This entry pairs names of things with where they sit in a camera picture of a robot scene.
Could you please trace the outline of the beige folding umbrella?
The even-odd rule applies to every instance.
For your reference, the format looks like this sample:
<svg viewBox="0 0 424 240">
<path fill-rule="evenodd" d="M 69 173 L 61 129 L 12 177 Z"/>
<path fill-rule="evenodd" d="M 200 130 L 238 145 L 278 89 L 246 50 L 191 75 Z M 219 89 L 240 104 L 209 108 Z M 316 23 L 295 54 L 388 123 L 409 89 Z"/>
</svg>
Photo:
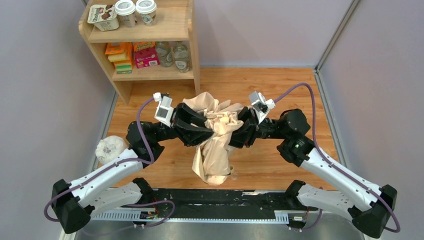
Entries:
<svg viewBox="0 0 424 240">
<path fill-rule="evenodd" d="M 212 136 L 196 146 L 192 170 L 206 184 L 221 185 L 234 172 L 229 157 L 235 148 L 230 146 L 230 140 L 232 133 L 243 126 L 244 122 L 238 119 L 243 106 L 229 99 L 220 102 L 209 92 L 182 102 L 206 117 L 205 127 L 212 130 Z"/>
</svg>

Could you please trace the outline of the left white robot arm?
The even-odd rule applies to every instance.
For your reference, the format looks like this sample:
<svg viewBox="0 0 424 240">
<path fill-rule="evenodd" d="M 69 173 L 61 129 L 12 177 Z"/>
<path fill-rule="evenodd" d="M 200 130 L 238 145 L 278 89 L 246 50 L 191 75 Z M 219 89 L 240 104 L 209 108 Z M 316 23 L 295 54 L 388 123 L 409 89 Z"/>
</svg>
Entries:
<svg viewBox="0 0 424 240">
<path fill-rule="evenodd" d="M 208 140 L 213 131 L 206 126 L 204 114 L 186 103 L 176 107 L 161 101 L 155 111 L 155 122 L 137 118 L 127 129 L 129 147 L 111 162 L 70 182 L 60 179 L 52 186 L 51 199 L 45 210 L 52 209 L 66 234 L 84 228 L 104 212 L 121 206 L 153 205 L 152 189 L 143 178 L 136 178 L 123 187 L 115 184 L 133 173 L 152 165 L 164 151 L 162 141 L 179 139 L 184 146 L 197 146 Z"/>
</svg>

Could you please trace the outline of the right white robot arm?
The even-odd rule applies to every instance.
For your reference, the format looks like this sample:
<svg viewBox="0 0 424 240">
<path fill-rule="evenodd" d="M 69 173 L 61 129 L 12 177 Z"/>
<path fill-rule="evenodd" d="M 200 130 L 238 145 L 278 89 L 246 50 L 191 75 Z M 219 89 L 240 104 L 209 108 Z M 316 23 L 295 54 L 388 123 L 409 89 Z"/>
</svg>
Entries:
<svg viewBox="0 0 424 240">
<path fill-rule="evenodd" d="M 311 127 L 300 109 L 286 110 L 279 119 L 260 120 L 253 108 L 244 107 L 237 119 L 243 125 L 232 133 L 230 146 L 241 149 L 252 146 L 256 139 L 281 139 L 276 149 L 286 162 L 319 176 L 337 190 L 294 180 L 286 190 L 288 196 L 305 207 L 344 217 L 371 238 L 381 237 L 395 209 L 398 191 L 389 184 L 379 186 L 360 177 L 325 153 L 306 136 Z"/>
</svg>

